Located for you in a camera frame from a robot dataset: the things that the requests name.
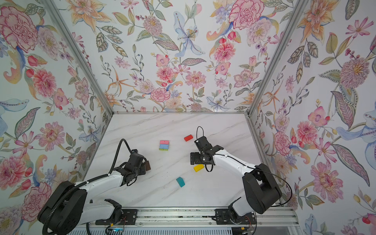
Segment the brown wood block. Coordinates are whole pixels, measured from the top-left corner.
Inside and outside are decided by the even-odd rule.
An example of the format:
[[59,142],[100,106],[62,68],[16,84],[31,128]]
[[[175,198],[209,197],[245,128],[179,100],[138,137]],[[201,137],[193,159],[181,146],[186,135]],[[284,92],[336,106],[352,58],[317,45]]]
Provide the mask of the brown wood block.
[[146,161],[146,162],[145,162],[145,168],[146,168],[146,171],[151,170],[151,166],[150,166],[149,161]]

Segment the red wood block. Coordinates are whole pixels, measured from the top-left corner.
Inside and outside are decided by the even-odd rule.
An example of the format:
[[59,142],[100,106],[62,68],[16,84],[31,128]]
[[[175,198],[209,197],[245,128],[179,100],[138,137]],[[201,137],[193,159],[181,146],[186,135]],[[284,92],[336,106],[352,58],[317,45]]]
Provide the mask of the red wood block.
[[188,135],[188,136],[186,136],[186,137],[184,138],[185,142],[188,142],[188,141],[190,141],[190,140],[192,140],[192,139],[193,139],[193,136],[192,136],[192,135]]

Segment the pink wood block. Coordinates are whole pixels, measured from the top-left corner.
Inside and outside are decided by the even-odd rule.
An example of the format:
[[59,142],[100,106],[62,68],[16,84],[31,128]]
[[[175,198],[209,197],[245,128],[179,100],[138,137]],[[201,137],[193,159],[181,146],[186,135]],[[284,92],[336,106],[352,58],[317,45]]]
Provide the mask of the pink wood block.
[[168,140],[160,140],[160,144],[161,145],[169,145],[169,141]]

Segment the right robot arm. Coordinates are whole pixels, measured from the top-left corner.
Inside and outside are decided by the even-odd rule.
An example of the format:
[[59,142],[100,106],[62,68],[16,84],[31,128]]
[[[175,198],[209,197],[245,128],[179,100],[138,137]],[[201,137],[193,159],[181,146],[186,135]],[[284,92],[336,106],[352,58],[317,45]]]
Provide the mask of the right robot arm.
[[245,196],[228,206],[228,215],[238,219],[248,213],[265,213],[282,197],[282,192],[265,164],[247,163],[221,146],[211,145],[205,136],[194,141],[198,149],[190,154],[191,165],[219,166],[243,182]]

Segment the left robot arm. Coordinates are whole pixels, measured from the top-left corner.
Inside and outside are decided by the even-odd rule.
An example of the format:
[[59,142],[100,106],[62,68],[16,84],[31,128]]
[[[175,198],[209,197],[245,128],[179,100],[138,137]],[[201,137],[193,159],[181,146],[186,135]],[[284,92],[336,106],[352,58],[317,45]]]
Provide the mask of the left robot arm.
[[44,235],[67,235],[76,226],[92,221],[105,220],[117,225],[125,219],[120,203],[113,199],[94,203],[94,197],[111,189],[131,186],[141,175],[150,170],[150,163],[137,150],[130,153],[127,162],[111,165],[108,173],[92,179],[72,183],[64,181],[38,213]]

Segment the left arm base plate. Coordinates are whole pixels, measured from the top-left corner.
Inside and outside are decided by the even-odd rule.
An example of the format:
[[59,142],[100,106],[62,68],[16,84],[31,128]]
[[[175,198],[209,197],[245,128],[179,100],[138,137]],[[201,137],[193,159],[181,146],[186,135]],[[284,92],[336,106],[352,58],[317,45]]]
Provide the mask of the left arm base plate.
[[137,214],[137,209],[122,209],[115,212],[109,219],[97,220],[95,225],[135,225]]

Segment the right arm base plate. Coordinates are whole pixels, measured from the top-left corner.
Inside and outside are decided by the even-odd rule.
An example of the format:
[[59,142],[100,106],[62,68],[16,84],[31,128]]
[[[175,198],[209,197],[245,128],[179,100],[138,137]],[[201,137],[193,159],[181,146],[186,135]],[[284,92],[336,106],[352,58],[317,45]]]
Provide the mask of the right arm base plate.
[[238,216],[229,209],[215,209],[212,220],[217,225],[256,225],[256,217],[253,212]]

